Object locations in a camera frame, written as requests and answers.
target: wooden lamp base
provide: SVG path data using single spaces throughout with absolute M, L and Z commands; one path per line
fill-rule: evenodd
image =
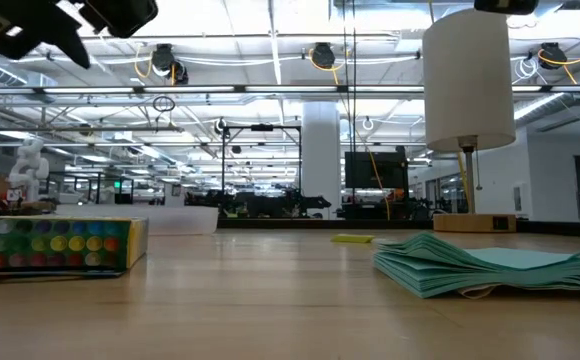
M 435 214 L 434 231 L 470 233 L 517 232 L 514 215 L 493 214 Z

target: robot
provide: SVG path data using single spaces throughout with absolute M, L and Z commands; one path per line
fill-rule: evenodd
M 48 160 L 41 157 L 43 141 L 26 139 L 17 149 L 17 162 L 10 170 L 8 182 L 11 188 L 26 187 L 26 201 L 39 200 L 39 180 L 47 179 L 50 167 Z

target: teal paper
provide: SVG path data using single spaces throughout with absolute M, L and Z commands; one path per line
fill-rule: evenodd
M 463 250 L 419 234 L 404 243 L 380 243 L 374 264 L 421 298 L 484 285 L 580 290 L 580 252 Z

